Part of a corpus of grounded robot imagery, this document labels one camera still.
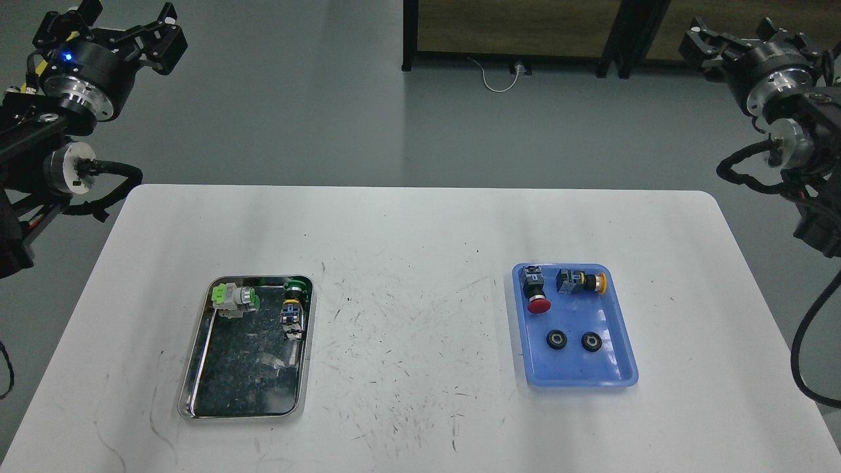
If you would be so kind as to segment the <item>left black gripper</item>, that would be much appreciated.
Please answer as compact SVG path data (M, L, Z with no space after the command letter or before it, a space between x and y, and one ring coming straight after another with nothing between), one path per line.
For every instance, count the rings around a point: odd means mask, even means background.
M147 66L162 76L172 73L187 50L173 3L164 3L157 19L93 41L93 25L103 10L101 1L81 1L64 13L45 13L32 39L34 48L55 48L39 78L46 96L82 120L116 120L123 110L135 76Z

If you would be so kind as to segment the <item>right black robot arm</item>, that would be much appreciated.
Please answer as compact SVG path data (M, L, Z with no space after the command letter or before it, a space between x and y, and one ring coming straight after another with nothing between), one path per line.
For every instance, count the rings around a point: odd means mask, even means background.
M753 38L694 17L679 54L707 81L727 84L764 136L717 165L721 179L793 203L793 236L827 258L840 254L839 47L822 50L802 31L763 18Z

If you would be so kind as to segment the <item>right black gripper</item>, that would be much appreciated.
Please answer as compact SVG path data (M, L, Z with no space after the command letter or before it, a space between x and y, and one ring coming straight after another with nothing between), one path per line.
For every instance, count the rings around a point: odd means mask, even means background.
M690 69L706 81L733 80L733 95L745 116L782 119L797 114L804 93L832 72L832 50L820 50L802 31L760 20L759 38L743 39L714 31L702 18L692 18L679 46Z

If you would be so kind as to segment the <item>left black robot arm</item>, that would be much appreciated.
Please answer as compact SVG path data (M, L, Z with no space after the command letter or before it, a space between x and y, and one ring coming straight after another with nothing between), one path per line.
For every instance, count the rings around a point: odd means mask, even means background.
M1 275L34 266L34 239L58 215L93 216L143 182L139 168L100 160L81 141L120 116L138 71L166 76L187 50L174 5L126 30L95 26L99 1L46 12L26 59L24 83L2 98Z

